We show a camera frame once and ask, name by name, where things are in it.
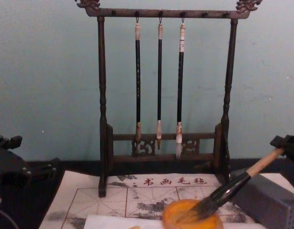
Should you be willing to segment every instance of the blue-green wall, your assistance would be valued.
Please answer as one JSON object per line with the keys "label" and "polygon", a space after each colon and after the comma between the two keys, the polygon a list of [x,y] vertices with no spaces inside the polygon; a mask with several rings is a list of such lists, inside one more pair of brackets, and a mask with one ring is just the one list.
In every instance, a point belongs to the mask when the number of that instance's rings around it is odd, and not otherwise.
{"label": "blue-green wall", "polygon": [[[102,7],[233,10],[236,0],[103,0]],[[175,132],[180,19],[163,19],[162,127]],[[212,132],[223,112],[229,20],[186,19],[183,131]],[[157,119],[158,19],[140,19],[142,130]],[[135,19],[105,21],[107,119],[135,132]],[[26,160],[99,159],[96,18],[73,0],[0,0],[0,134]],[[239,21],[230,103],[232,158],[260,157],[294,132],[294,0],[264,0]],[[130,143],[115,152],[130,153]],[[211,152],[211,144],[202,147]],[[163,142],[162,152],[174,152]]]}

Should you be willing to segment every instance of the gray box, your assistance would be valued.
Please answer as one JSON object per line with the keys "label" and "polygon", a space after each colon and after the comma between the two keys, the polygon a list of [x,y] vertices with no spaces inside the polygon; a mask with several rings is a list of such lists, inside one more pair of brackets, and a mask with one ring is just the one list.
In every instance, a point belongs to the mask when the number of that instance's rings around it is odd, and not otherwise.
{"label": "gray box", "polygon": [[[243,171],[232,173],[232,178]],[[294,229],[294,193],[256,175],[232,202],[267,229]]]}

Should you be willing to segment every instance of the wooden brush rack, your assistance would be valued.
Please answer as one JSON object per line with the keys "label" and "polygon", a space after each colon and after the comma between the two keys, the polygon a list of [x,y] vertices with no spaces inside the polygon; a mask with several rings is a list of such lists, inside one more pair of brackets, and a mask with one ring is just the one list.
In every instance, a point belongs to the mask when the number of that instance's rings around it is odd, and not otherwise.
{"label": "wooden brush rack", "polygon": [[[99,54],[99,89],[100,89],[100,156],[101,176],[99,181],[99,197],[106,196],[107,178],[112,171],[114,163],[147,162],[147,161],[173,161],[175,154],[156,155],[156,134],[143,134],[141,154],[135,153],[135,135],[113,133],[113,127],[107,123],[106,118],[106,67],[105,67],[105,17],[139,17],[143,18],[212,18],[228,19],[231,21],[230,42],[227,58],[225,95],[223,115],[220,123],[213,133],[183,133],[182,155],[180,160],[208,161],[211,163],[213,173],[221,174],[227,182],[230,177],[228,129],[229,129],[229,103],[233,79],[233,63],[235,53],[236,31],[239,19],[247,19],[251,11],[256,10],[262,0],[240,0],[236,10],[149,10],[149,9],[104,9],[100,8],[99,0],[81,0],[78,7],[84,8],[90,17],[97,17],[98,22],[98,54]],[[162,134],[162,140],[175,140],[176,134]],[[200,139],[214,139],[213,152],[200,154]],[[131,156],[114,156],[114,141],[131,141]]]}

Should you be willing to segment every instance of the brush tip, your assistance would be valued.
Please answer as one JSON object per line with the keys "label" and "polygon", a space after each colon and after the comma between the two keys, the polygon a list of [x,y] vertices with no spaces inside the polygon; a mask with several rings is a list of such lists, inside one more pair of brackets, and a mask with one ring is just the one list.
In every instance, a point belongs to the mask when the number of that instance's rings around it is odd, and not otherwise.
{"label": "brush tip", "polygon": [[212,216],[218,209],[215,201],[211,197],[202,199],[188,213],[177,220],[177,223],[187,223],[192,221],[202,221]]}
{"label": "brush tip", "polygon": [[157,148],[158,148],[158,150],[161,149],[161,139],[160,138],[157,139]]}
{"label": "brush tip", "polygon": [[139,142],[136,143],[136,154],[139,154],[139,151],[141,149],[141,144]]}
{"label": "brush tip", "polygon": [[182,153],[182,144],[176,144],[176,159],[180,159]]}

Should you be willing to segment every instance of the dragon carving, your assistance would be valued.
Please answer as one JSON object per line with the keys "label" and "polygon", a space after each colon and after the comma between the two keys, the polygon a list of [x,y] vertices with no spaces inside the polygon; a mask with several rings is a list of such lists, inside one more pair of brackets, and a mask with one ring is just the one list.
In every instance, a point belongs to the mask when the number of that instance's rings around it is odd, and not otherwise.
{"label": "dragon carving", "polygon": [[260,5],[261,2],[262,0],[239,0],[236,6],[237,12],[255,11],[258,9],[255,5]]}
{"label": "dragon carving", "polygon": [[99,0],[80,0],[79,3],[77,3],[77,6],[80,8],[92,8],[93,10],[98,10],[100,3]]}

